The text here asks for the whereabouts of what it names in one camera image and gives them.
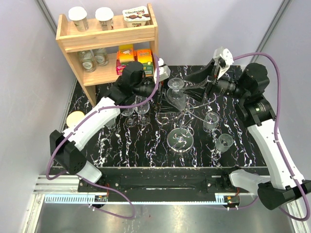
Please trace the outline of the ribbed goblet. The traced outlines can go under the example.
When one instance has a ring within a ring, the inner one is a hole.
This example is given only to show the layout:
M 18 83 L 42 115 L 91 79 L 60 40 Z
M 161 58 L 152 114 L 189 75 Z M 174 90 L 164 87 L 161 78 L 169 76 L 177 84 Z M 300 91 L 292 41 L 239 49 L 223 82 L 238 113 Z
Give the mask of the ribbed goblet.
M 111 119 L 110 121 L 108 121 L 105 124 L 105 127 L 107 127 L 108 129 L 114 129 L 116 127 L 116 118 L 114 117 L 113 119 Z
M 167 101 L 180 111 L 186 108 L 186 95 L 182 91 L 184 85 L 181 78 L 172 78 L 168 81 L 169 89 L 166 92 Z
M 233 145 L 233 138 L 224 133 L 221 134 L 215 143 L 215 148 L 220 153 L 226 152 Z
M 203 130 L 206 132 L 214 130 L 217 127 L 218 122 L 219 115 L 215 112 L 208 112 L 203 122 Z

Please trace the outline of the chrome wine glass rack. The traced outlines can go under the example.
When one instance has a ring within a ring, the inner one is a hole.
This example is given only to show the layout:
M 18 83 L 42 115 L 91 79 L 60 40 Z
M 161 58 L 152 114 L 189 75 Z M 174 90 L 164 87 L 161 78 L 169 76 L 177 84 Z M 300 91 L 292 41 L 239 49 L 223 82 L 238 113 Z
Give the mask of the chrome wine glass rack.
M 167 145 L 175 153 L 185 153 L 191 150 L 194 145 L 194 129 L 191 123 L 197 119 L 204 122 L 204 118 L 197 116 L 194 111 L 204 106 L 210 105 L 208 101 L 204 104 L 194 106 L 190 103 L 190 98 L 186 97 L 186 108 L 180 111 L 173 120 L 174 128 L 167 134 Z

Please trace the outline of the round yellow wooden coaster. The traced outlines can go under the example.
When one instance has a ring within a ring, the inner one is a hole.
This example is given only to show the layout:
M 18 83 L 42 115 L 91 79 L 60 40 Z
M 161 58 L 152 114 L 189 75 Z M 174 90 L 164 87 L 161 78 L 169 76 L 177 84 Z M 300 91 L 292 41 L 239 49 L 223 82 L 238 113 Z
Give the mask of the round yellow wooden coaster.
M 70 113 L 66 118 L 66 125 L 70 128 L 77 125 L 83 118 L 85 114 L 81 111 L 74 111 Z

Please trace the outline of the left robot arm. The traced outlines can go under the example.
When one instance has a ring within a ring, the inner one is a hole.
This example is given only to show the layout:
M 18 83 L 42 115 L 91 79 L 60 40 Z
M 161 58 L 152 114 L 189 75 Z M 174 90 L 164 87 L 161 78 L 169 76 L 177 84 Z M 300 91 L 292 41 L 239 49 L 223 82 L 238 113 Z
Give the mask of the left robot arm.
M 69 138 L 73 138 L 75 144 L 73 145 L 74 149 L 81 151 L 90 138 L 100 129 L 102 128 L 107 122 L 111 121 L 112 119 L 116 118 L 120 113 L 121 109 L 127 108 L 136 108 L 142 105 L 145 105 L 156 92 L 158 88 L 160 79 L 162 77 L 168 78 L 170 75 L 170 71 L 168 66 L 164 63 L 163 59 L 159 59 L 156 64 L 156 79 L 155 79 L 155 88 L 153 89 L 151 95 L 144 101 L 139 102 L 134 105 L 129 106 L 108 106 L 109 103 L 112 102 L 109 98 L 102 98 L 99 104 L 95 106 L 95 108 L 90 111 L 84 118 L 79 121 L 77 125 L 74 127 L 69 128 L 69 133 L 65 135 L 65 138 L 61 140 L 60 143 L 57 144 L 56 139 L 53 138 L 53 135 L 56 135 L 57 138 L 63 136 L 62 133 L 58 131 L 54 131 L 50 135 L 50 149 L 51 149 L 51 159 L 49 161 L 48 167 L 51 166 L 52 161 L 55 159 L 56 154 L 60 152 L 61 147 L 68 141 Z

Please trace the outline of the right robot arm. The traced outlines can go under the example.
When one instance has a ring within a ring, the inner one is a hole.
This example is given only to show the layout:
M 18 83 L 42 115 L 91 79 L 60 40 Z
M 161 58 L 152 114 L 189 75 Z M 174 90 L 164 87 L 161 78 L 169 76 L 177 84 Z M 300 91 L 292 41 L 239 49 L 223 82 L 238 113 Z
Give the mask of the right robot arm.
M 197 101 L 212 94 L 237 99 L 236 114 L 255 139 L 270 174 L 266 179 L 236 167 L 222 178 L 222 189 L 232 192 L 238 187 L 254 193 L 269 210 L 305 199 L 311 192 L 311 182 L 292 161 L 278 130 L 277 115 L 263 95 L 270 83 L 266 67 L 250 63 L 235 80 L 218 77 L 221 70 L 213 59 L 201 70 L 187 75 L 184 79 L 193 83 L 188 95 Z

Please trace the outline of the clear stemmed wine glass right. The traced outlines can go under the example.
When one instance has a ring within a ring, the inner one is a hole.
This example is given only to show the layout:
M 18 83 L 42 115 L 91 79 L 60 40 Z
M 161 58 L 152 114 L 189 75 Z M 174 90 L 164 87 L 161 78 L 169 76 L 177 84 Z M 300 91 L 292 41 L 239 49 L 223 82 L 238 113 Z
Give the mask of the clear stemmed wine glass right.
M 136 104 L 139 104 L 145 101 L 147 98 L 142 96 L 136 96 Z M 146 115 L 149 112 L 150 105 L 147 101 L 145 104 L 135 107 L 135 112 L 139 115 L 139 124 L 142 126 L 146 126 L 150 123 L 150 117 Z

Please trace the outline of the clear stemmed wine glass left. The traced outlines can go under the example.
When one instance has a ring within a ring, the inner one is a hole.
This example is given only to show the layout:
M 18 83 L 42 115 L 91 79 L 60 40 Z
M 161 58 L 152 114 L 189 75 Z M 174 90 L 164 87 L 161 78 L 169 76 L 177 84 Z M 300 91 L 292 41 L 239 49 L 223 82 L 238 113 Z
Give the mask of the clear stemmed wine glass left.
M 134 127 L 137 124 L 137 119 L 133 116 L 134 108 L 126 108 L 121 112 L 121 115 L 126 117 L 124 122 L 126 127 Z

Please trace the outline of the green Scrub Daddy box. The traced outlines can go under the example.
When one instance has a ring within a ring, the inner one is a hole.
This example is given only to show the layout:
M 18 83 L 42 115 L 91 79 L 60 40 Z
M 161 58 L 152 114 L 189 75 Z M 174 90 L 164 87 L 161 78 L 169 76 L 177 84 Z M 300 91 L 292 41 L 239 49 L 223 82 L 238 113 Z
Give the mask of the green Scrub Daddy box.
M 152 76 L 154 74 L 153 56 L 150 49 L 136 50 L 137 61 L 142 63 L 143 70 L 146 76 Z

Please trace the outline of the pink sponge box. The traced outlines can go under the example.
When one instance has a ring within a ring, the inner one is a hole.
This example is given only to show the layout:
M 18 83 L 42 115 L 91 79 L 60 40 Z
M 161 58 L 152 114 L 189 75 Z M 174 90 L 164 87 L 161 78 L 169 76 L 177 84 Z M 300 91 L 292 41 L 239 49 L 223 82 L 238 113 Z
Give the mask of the pink sponge box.
M 136 61 L 137 53 L 134 50 L 133 44 L 120 45 L 117 52 L 116 60 L 116 73 L 121 75 L 123 69 L 128 65 L 129 62 Z

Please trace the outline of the clear glass bottle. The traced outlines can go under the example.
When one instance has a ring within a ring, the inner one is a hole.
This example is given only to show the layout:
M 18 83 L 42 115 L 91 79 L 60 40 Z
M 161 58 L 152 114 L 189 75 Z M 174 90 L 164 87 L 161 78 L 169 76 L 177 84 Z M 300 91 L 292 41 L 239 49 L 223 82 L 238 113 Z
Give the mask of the clear glass bottle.
M 93 50 L 93 53 L 98 65 L 105 66 L 109 63 L 107 51 L 105 48 L 95 49 Z
M 91 50 L 78 51 L 77 55 L 85 72 L 94 72 L 96 70 L 95 60 Z

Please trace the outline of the wooden two-tier shelf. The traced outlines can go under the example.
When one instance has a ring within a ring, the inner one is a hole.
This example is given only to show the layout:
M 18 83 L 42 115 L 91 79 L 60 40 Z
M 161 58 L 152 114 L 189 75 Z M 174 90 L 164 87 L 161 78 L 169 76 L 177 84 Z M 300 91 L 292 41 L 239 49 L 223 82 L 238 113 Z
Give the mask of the wooden two-tier shelf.
M 94 72 L 86 72 L 79 62 L 77 53 L 83 50 L 148 42 L 152 52 L 158 54 L 158 25 L 150 3 L 147 4 L 147 9 L 151 17 L 147 25 L 128 28 L 123 17 L 118 15 L 113 17 L 114 28 L 108 31 L 103 31 L 98 20 L 92 18 L 88 20 L 89 29 L 86 32 L 79 32 L 72 21 L 69 21 L 64 14 L 60 14 L 56 41 L 92 106 L 96 105 L 96 86 L 112 83 L 118 78 L 117 55 L 109 54 L 108 65 L 99 67 Z

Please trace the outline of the Chobani yogurt tub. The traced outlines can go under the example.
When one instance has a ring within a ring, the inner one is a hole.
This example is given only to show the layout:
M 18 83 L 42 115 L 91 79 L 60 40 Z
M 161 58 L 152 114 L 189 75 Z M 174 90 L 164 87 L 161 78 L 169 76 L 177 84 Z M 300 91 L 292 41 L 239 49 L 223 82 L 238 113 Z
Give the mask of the Chobani yogurt tub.
M 146 6 L 125 9 L 122 11 L 122 15 L 128 28 L 145 26 L 151 20 Z

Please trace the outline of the right white lidded cup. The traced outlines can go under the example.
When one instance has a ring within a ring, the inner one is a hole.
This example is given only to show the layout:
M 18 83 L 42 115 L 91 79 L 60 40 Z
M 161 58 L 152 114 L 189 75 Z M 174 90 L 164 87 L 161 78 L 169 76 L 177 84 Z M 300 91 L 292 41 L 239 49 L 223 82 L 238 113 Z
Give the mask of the right white lidded cup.
M 95 18 L 98 20 L 103 31 L 113 29 L 113 11 L 108 7 L 98 8 L 95 12 Z

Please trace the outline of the white lidded cup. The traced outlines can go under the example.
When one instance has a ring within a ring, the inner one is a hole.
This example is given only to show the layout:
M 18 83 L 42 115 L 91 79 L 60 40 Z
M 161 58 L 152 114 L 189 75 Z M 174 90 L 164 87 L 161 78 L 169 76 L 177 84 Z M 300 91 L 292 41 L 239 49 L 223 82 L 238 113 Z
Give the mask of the white lidded cup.
M 81 6 L 75 6 L 69 9 L 69 19 L 73 21 L 76 29 L 79 32 L 85 32 L 88 30 L 87 12 Z
M 95 18 L 98 20 L 103 31 L 113 29 L 113 11 L 108 7 L 98 8 L 95 12 Z

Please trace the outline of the left white lidded cup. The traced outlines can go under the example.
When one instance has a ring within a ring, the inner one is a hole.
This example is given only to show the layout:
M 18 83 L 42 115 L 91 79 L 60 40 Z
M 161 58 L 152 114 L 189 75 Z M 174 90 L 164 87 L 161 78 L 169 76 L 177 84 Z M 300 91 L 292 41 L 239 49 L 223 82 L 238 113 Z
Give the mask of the left white lidded cup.
M 69 19 L 73 21 L 76 29 L 79 32 L 85 32 L 88 30 L 87 12 L 81 6 L 75 6 L 69 9 Z

